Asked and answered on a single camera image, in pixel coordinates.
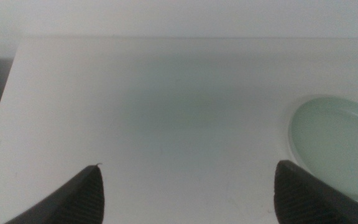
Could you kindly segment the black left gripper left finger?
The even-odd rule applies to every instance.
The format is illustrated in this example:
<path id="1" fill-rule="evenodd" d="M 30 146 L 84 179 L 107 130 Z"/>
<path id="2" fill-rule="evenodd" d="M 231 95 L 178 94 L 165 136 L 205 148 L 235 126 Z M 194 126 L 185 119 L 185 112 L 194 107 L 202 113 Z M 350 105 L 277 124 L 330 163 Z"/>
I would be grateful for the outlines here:
<path id="1" fill-rule="evenodd" d="M 10 224 L 102 224 L 104 187 L 101 169 L 87 166 L 49 196 L 8 221 Z"/>

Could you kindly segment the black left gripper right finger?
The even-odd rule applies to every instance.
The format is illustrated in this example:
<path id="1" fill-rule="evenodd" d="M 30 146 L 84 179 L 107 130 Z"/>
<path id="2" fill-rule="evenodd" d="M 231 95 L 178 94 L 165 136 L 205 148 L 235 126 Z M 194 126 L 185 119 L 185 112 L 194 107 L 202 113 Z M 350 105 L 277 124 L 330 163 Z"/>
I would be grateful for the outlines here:
<path id="1" fill-rule="evenodd" d="M 289 160 L 276 166 L 273 204 L 279 223 L 358 224 L 358 202 Z"/>

